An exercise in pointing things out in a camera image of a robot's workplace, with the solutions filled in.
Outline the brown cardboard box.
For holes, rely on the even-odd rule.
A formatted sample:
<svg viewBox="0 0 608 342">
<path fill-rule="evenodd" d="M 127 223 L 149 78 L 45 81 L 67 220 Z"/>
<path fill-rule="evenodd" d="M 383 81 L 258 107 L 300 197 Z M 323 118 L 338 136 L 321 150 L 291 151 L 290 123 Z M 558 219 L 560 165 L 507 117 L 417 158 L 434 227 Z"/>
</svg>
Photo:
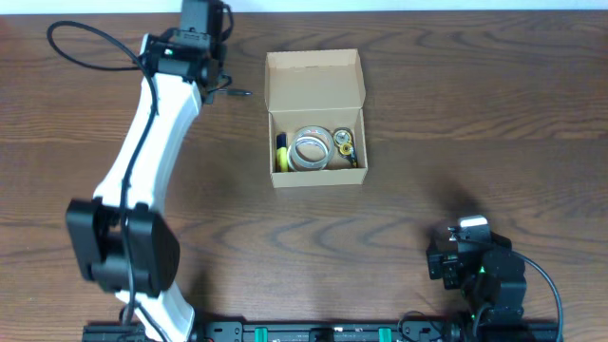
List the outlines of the brown cardboard box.
<svg viewBox="0 0 608 342">
<path fill-rule="evenodd" d="M 265 104 L 268 111 L 269 174 L 273 187 L 361 184 L 368 172 L 363 104 L 364 75 L 355 49 L 269 52 L 265 61 Z M 333 134 L 347 127 L 354 135 L 358 167 L 334 155 L 321 170 L 276 171 L 276 136 L 285 132 L 287 146 L 295 133 L 308 125 Z M 317 160 L 323 153 L 301 145 L 305 157 Z"/>
</svg>

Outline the yellow highlighter marker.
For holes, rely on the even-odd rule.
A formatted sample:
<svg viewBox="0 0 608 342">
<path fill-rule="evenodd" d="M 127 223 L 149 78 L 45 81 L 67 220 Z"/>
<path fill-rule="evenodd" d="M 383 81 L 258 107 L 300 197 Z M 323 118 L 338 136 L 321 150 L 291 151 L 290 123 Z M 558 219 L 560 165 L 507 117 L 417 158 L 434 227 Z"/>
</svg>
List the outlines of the yellow highlighter marker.
<svg viewBox="0 0 608 342">
<path fill-rule="evenodd" d="M 275 138 L 275 163 L 277 172 L 285 173 L 289 171 L 287 149 L 287 135 L 285 132 L 281 132 Z"/>
</svg>

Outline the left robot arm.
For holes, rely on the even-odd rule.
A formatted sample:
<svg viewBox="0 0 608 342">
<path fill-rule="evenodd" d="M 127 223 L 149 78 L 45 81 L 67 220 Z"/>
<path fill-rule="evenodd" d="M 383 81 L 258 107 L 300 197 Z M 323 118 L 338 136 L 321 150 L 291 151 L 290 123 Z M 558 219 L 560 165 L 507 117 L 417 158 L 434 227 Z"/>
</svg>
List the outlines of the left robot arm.
<svg viewBox="0 0 608 342">
<path fill-rule="evenodd" d="M 181 247 L 163 212 L 183 139 L 222 77 L 226 38 L 194 27 L 144 36 L 133 58 L 141 97 L 119 155 L 92 199 L 66 209 L 82 277 L 124 304 L 118 341 L 203 338 L 176 282 Z"/>
</svg>

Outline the yellow correction tape dispenser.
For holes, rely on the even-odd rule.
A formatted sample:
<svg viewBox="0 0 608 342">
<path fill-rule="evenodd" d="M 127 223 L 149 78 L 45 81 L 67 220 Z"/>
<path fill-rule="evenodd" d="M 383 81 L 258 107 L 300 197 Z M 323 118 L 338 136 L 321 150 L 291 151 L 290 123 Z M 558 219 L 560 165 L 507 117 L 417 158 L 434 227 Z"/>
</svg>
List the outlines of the yellow correction tape dispenser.
<svg viewBox="0 0 608 342">
<path fill-rule="evenodd" d="M 351 167 L 358 167 L 358 159 L 354 144 L 354 135 L 347 127 L 338 127 L 332 133 L 333 143 L 339 156 L 347 160 Z"/>
</svg>

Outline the clear tape roll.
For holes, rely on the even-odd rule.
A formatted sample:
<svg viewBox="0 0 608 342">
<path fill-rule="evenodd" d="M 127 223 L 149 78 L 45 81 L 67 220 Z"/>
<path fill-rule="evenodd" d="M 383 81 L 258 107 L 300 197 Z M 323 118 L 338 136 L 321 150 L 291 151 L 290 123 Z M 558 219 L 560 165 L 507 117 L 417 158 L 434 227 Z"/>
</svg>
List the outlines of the clear tape roll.
<svg viewBox="0 0 608 342">
<path fill-rule="evenodd" d="M 334 155 L 333 135 L 330 131 L 322 126 L 308 125 L 300 128 L 293 138 L 293 143 L 301 138 L 317 138 L 322 141 L 327 149 L 327 156 L 331 158 Z"/>
</svg>

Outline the beige masking tape roll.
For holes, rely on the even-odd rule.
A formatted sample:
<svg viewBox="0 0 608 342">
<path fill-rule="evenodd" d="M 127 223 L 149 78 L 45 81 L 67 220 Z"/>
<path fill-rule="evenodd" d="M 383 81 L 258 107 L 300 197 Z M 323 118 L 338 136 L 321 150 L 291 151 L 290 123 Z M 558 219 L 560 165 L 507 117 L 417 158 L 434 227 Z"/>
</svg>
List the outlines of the beige masking tape roll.
<svg viewBox="0 0 608 342">
<path fill-rule="evenodd" d="M 322 153 L 323 157 L 317 160 L 305 157 L 299 151 L 301 145 L 312 145 L 317 147 Z M 312 136 L 304 136 L 294 140 L 287 149 L 287 162 L 291 171 L 307 171 L 307 170 L 321 170 L 327 166 L 331 159 L 330 148 L 322 142 L 319 138 Z"/>
</svg>

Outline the black ballpoint pen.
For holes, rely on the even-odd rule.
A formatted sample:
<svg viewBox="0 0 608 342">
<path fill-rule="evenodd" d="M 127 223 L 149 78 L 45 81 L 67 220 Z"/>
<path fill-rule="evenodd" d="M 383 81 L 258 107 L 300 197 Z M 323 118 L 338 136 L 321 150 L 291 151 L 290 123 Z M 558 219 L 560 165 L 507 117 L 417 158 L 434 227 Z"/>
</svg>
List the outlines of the black ballpoint pen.
<svg viewBox="0 0 608 342">
<path fill-rule="evenodd" d="M 224 93 L 228 96 L 246 97 L 246 96 L 253 95 L 252 91 L 244 90 L 244 89 L 237 89 L 237 88 L 222 88 L 222 89 L 219 89 L 217 92 Z"/>
</svg>

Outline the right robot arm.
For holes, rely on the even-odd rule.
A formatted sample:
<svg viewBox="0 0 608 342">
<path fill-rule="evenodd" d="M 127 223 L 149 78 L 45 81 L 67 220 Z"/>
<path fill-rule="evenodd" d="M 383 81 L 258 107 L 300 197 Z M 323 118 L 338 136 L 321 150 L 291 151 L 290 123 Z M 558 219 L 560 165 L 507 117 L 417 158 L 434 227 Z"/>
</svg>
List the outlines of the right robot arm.
<svg viewBox="0 0 608 342">
<path fill-rule="evenodd" d="M 527 284 L 524 261 L 511 240 L 487 224 L 448 229 L 453 249 L 433 234 L 427 247 L 429 277 L 458 290 L 468 311 L 453 315 L 442 328 L 445 341 L 534 341 L 523 320 Z"/>
</svg>

